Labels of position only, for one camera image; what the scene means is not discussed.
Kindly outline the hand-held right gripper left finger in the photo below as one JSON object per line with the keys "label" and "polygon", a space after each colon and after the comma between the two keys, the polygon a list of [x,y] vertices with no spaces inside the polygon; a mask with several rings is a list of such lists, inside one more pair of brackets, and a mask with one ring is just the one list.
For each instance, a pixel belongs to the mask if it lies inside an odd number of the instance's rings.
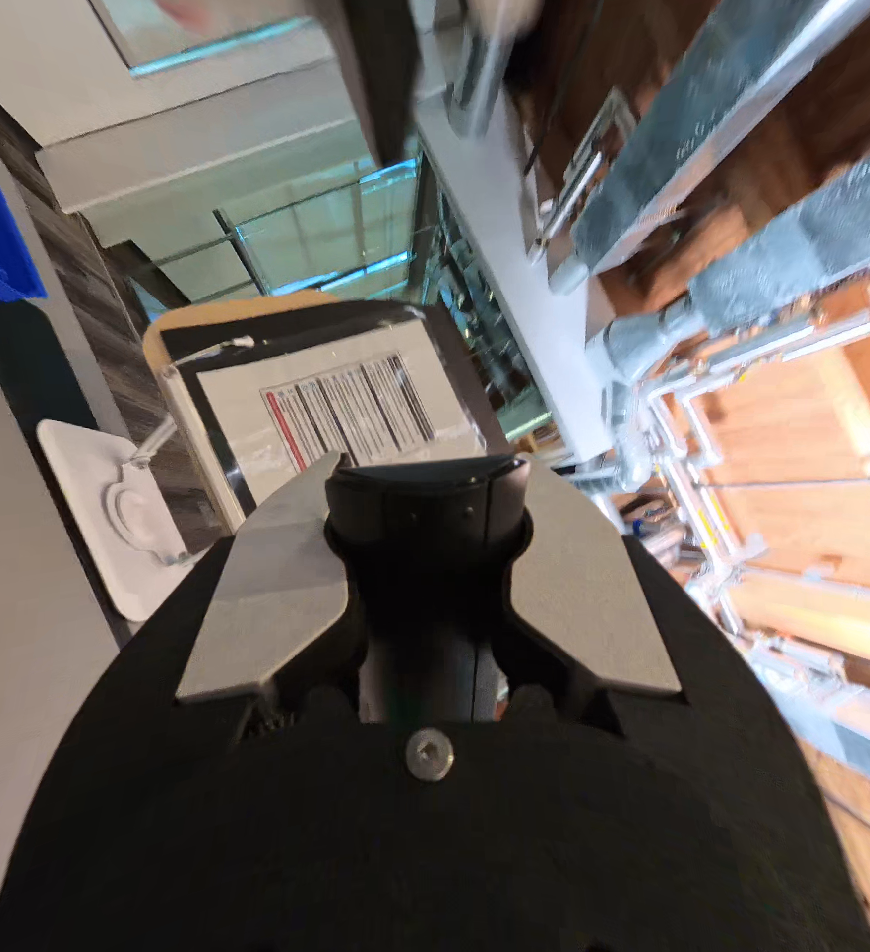
{"label": "hand-held right gripper left finger", "polygon": [[331,451],[247,517],[232,540],[176,689],[183,705],[337,682],[358,696],[368,644],[326,536]]}

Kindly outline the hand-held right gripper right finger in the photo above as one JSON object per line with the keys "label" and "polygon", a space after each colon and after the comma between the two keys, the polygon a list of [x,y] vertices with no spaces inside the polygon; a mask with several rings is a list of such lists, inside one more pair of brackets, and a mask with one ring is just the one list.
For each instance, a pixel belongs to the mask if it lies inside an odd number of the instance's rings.
{"label": "hand-held right gripper right finger", "polygon": [[673,660],[622,535],[579,490],[526,457],[501,457],[491,506],[507,519],[489,649],[507,724],[621,732],[615,697],[682,700]]}

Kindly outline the black computer mouse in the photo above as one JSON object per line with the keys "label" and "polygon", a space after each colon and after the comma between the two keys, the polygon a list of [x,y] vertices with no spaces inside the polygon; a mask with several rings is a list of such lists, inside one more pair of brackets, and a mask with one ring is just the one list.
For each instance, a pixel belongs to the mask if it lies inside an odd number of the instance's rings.
{"label": "black computer mouse", "polygon": [[368,635],[369,720],[409,727],[495,719],[505,676],[493,644],[525,547],[527,459],[478,456],[338,469],[327,534]]}

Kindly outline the grey desk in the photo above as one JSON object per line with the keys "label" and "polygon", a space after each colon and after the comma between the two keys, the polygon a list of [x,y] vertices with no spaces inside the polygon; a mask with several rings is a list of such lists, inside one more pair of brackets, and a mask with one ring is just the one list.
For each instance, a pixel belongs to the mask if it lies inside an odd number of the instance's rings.
{"label": "grey desk", "polygon": [[[27,372],[78,379],[38,299],[0,303],[0,345]],[[131,821],[162,784],[172,689],[159,661],[174,633],[117,644],[62,520],[36,442],[0,384],[0,950],[184,950],[184,916],[161,932],[167,862],[125,860],[149,846]]]}

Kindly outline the instruction sign board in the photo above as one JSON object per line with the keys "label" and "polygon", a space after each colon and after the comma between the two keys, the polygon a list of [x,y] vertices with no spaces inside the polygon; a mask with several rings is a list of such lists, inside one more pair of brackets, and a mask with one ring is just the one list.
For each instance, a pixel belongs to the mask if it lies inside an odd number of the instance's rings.
{"label": "instruction sign board", "polygon": [[532,451],[551,421],[532,386],[493,407],[442,306],[213,302],[166,313],[143,344],[227,534],[326,454],[374,467]]}

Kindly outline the silver air duct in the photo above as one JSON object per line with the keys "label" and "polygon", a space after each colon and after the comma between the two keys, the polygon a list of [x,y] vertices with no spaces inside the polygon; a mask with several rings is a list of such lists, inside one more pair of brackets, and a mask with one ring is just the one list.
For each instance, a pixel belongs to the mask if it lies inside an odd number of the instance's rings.
{"label": "silver air duct", "polygon": [[716,6],[572,227],[580,278],[628,261],[868,18],[870,1]]}
{"label": "silver air duct", "polygon": [[870,156],[787,208],[688,283],[707,330],[749,327],[870,269]]}

